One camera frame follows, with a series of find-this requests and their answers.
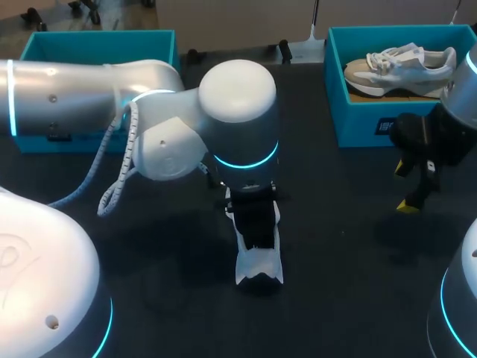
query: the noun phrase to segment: white sneaker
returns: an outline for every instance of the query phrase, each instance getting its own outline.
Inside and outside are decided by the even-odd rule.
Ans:
[[[380,54],[347,64],[344,78],[358,91],[380,97],[404,89],[424,97],[438,98],[456,67],[455,49],[442,52],[424,51],[410,43],[389,48]]]

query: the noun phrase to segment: teal box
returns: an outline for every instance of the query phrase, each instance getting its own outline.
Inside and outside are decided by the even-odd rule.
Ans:
[[[24,61],[117,64],[161,60],[180,69],[174,31],[78,31],[33,33],[20,57]],[[95,153],[104,132],[72,136],[68,142],[50,142],[45,136],[17,136],[22,153]],[[116,131],[108,152],[124,153],[127,133]]]
[[[330,28],[325,53],[325,84],[338,145],[379,147],[392,145],[388,135],[376,135],[381,118],[415,113],[424,116],[437,101],[351,102],[344,80],[347,63],[367,53],[415,43],[428,51],[453,47],[458,64],[476,43],[468,25],[412,25]]]

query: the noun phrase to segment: blue led light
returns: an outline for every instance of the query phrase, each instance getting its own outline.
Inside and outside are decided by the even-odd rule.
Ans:
[[[7,61],[7,88],[8,88],[8,111],[10,113],[10,132],[16,136],[15,116],[15,78],[13,76],[13,60]]]
[[[477,67],[476,65],[474,65],[474,62],[472,62],[472,60],[470,59],[470,52],[467,52],[467,56],[465,57],[467,59],[467,64],[469,65],[469,67],[475,72],[477,73]]]
[[[215,158],[216,160],[218,160],[220,163],[224,164],[225,166],[229,166],[230,168],[235,168],[235,169],[251,169],[251,168],[255,168],[256,166],[262,165],[262,164],[265,163],[267,160],[269,160],[270,158],[272,158],[273,155],[275,154],[275,152],[277,151],[277,149],[278,149],[278,142],[277,142],[277,145],[275,145],[275,148],[273,149],[273,151],[268,155],[268,157],[266,157],[264,160],[260,160],[260,161],[257,162],[257,163],[249,164],[248,166],[236,166],[235,164],[230,164],[230,163],[224,162],[221,158],[217,157],[216,155],[214,155],[214,158]]]
[[[106,330],[106,334],[104,335],[103,342],[101,342],[101,345],[99,346],[99,348],[98,348],[98,350],[96,351],[96,353],[92,356],[92,358],[98,358],[98,357],[99,357],[99,354],[101,353],[101,351],[102,351],[103,348],[104,348],[104,345],[106,344],[107,337],[108,337],[109,334],[110,334],[111,325],[112,325],[112,324],[113,324],[113,300],[111,299],[110,323],[109,323],[108,326],[107,326],[107,330]]]
[[[444,318],[446,319],[447,326],[450,329],[450,332],[454,336],[455,340],[458,342],[459,345],[469,354],[472,358],[477,358],[470,350],[465,346],[465,344],[461,341],[461,339],[457,336],[457,333],[455,333],[454,328],[452,328],[452,325],[449,322],[449,319],[447,318],[446,310],[444,309],[444,299],[443,299],[443,290],[444,290],[444,280],[446,279],[447,271],[444,274],[444,277],[442,279],[442,284],[440,285],[440,306],[442,307],[442,313],[444,315]]]

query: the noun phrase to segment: robotic arm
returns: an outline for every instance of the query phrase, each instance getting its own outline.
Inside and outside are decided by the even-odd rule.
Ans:
[[[427,116],[404,113],[391,129],[402,150],[396,174],[406,176],[415,166],[420,183],[398,206],[413,213],[440,189],[444,166],[457,166],[477,142],[477,45],[443,89],[440,103]],[[467,231],[449,265],[427,318],[427,339],[437,358],[477,357],[477,221]]]
[[[444,87],[440,102],[426,116],[404,113],[397,117],[390,136],[401,149],[396,175],[420,170],[418,187],[398,206],[399,211],[421,210],[432,192],[440,191],[444,166],[457,166],[477,143],[477,46],[474,46]]]
[[[157,60],[0,62],[0,134],[55,137],[109,128],[110,135],[119,127],[130,130],[124,161],[132,159],[135,172],[152,180],[181,178],[209,152],[227,186],[237,284],[261,273],[283,282],[274,186],[277,93],[267,69],[228,61],[207,72],[198,88],[184,90],[177,71]],[[123,184],[128,168],[121,170]]]

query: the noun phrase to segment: black tabletop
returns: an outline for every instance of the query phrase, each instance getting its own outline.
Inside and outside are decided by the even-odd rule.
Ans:
[[[98,249],[115,316],[115,358],[430,357],[426,313],[477,216],[477,156],[443,173],[418,216],[395,207],[417,182],[393,176],[395,148],[338,149],[322,65],[270,66],[281,110],[279,202],[285,284],[235,285],[236,238],[198,172],[131,178],[117,210],[95,216],[121,156],[108,156],[64,208]],[[207,69],[186,71],[188,87]],[[0,183],[49,202],[82,181],[90,155],[25,155],[0,141]]]

